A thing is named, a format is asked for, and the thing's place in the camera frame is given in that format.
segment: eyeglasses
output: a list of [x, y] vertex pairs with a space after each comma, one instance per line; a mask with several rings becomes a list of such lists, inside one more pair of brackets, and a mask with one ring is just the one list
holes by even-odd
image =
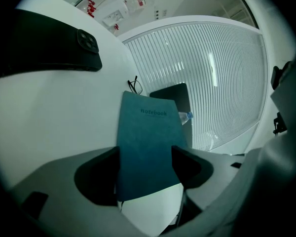
[[137, 76], [135, 77], [134, 81], [130, 81], [128, 80], [128, 86], [130, 87], [130, 90], [135, 93], [140, 95], [143, 91], [143, 87], [141, 86], [141, 84], [137, 81]]

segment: frosted glass partition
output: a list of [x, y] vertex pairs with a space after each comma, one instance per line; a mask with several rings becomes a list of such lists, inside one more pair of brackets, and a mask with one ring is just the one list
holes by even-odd
[[267, 79], [258, 31], [210, 22], [172, 24], [124, 41], [147, 93], [187, 84], [193, 148], [211, 150], [256, 124]]

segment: white curved panel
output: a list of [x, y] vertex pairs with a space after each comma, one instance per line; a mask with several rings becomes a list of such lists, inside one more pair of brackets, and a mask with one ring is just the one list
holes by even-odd
[[211, 150], [260, 119], [267, 64], [257, 31], [194, 22], [154, 29], [124, 43], [147, 93], [187, 84], [193, 148]]

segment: red label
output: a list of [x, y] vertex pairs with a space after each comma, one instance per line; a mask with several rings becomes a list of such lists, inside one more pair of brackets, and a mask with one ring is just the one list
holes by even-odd
[[137, 1], [139, 3], [139, 6], [143, 6], [144, 5], [142, 0], [137, 0]]

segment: water bottle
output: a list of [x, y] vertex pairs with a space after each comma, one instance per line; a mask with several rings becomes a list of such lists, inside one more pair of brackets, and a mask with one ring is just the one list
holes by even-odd
[[129, 13], [133, 13], [140, 8], [154, 4], [154, 0], [124, 0]]
[[188, 113], [180, 113], [179, 112], [179, 116], [180, 116], [182, 125], [184, 125], [186, 122], [188, 122], [189, 119], [193, 118], [193, 113], [192, 112], [188, 112]]

